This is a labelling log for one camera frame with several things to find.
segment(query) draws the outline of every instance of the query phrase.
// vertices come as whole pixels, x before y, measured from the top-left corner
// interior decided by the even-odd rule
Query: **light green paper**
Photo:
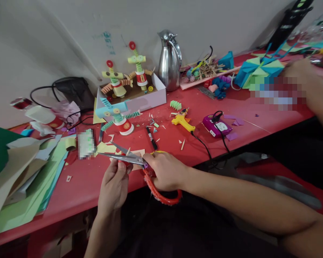
[[[0,233],[26,224],[34,218],[65,153],[65,142],[60,141],[52,152],[48,163],[28,188],[27,198],[3,207],[0,211]]]

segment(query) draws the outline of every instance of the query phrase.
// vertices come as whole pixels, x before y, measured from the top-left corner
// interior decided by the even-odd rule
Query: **power cord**
[[[213,115],[213,118],[212,118],[212,121],[213,121],[213,124],[214,124],[214,126],[218,129],[218,131],[220,132],[220,134],[221,134],[221,137],[222,137],[222,139],[223,139],[223,143],[224,143],[224,146],[225,146],[225,148],[226,148],[226,150],[227,150],[227,153],[230,153],[230,150],[229,150],[229,148],[227,147],[227,145],[226,145],[226,142],[225,142],[225,135],[223,134],[223,132],[221,131],[221,130],[219,130],[219,128],[216,126],[216,122],[218,122],[219,120],[220,120],[220,117],[223,115],[223,112],[221,111],[221,110],[219,110],[219,111],[217,111],[217,112],[215,112],[214,113],[214,115]],[[214,164],[214,161],[213,161],[213,159],[212,159],[212,155],[211,155],[211,153],[209,152],[209,149],[207,148],[207,146],[204,144],[204,142],[203,141],[201,141],[197,136],[195,136],[194,135],[194,131],[191,131],[190,132],[191,133],[191,135],[192,136],[194,136],[195,137],[195,139],[197,139],[200,143],[202,143],[203,145],[204,145],[204,147],[206,148],[206,150],[207,150],[207,153],[208,153],[208,156],[209,156],[209,160],[211,161],[211,163],[212,163],[212,166],[214,167],[214,168],[216,168],[216,169],[218,169],[218,170],[222,170],[222,169],[224,169],[224,167],[226,166],[226,164],[227,164],[227,159],[225,160],[225,163],[224,163],[224,165],[223,165],[223,167],[222,168],[217,168],[217,165],[218,165],[218,162],[216,163],[216,164]]]

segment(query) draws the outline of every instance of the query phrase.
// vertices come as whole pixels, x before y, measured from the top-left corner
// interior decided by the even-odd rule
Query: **paper pinwheel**
[[[277,77],[284,66],[275,58],[253,58],[246,60],[234,81],[243,89],[255,90],[255,84],[263,83],[264,77]]]

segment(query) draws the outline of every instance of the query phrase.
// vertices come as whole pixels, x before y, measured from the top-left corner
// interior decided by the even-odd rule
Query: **beige paper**
[[[8,150],[8,163],[0,173],[0,210],[14,184],[39,151],[39,144]]]

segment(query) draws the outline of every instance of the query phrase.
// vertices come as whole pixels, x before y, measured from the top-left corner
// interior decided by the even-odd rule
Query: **orange scissors handle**
[[[161,150],[158,150],[158,151],[156,151],[156,152],[159,152],[159,153],[166,153],[166,152],[161,151]],[[176,197],[175,199],[169,199],[169,198],[166,198],[166,197],[164,197],[163,195],[161,195],[161,194],[158,192],[157,188],[155,188],[155,185],[153,184],[152,179],[151,179],[151,177],[150,177],[150,172],[149,172],[146,168],[144,168],[144,169],[143,169],[143,172],[145,173],[145,176],[144,176],[145,181],[146,181],[146,183],[147,183],[147,185],[148,185],[149,189],[151,190],[151,193],[153,194],[153,196],[154,196],[157,200],[159,200],[159,201],[160,201],[161,203],[163,203],[163,204],[170,205],[170,206],[172,206],[172,205],[175,205],[175,204],[179,203],[179,200],[182,198],[182,191],[181,191],[180,189],[178,189],[178,190],[177,190],[177,197]]]

